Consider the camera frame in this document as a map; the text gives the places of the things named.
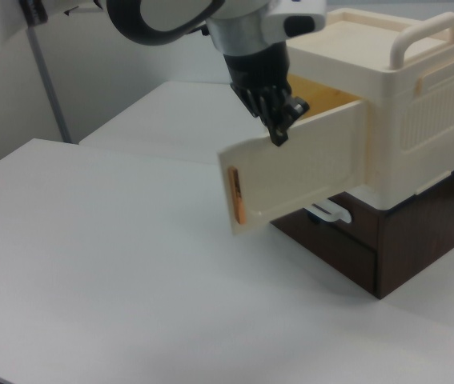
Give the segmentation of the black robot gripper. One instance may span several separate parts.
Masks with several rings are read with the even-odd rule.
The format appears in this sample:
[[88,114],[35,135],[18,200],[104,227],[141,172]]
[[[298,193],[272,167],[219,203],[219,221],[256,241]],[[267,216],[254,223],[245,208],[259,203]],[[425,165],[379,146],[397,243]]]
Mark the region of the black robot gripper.
[[224,59],[235,94],[253,117],[260,117],[271,142],[283,145],[288,139],[283,124],[297,121],[310,110],[305,100],[291,95],[287,44],[278,42],[255,54],[225,55]]

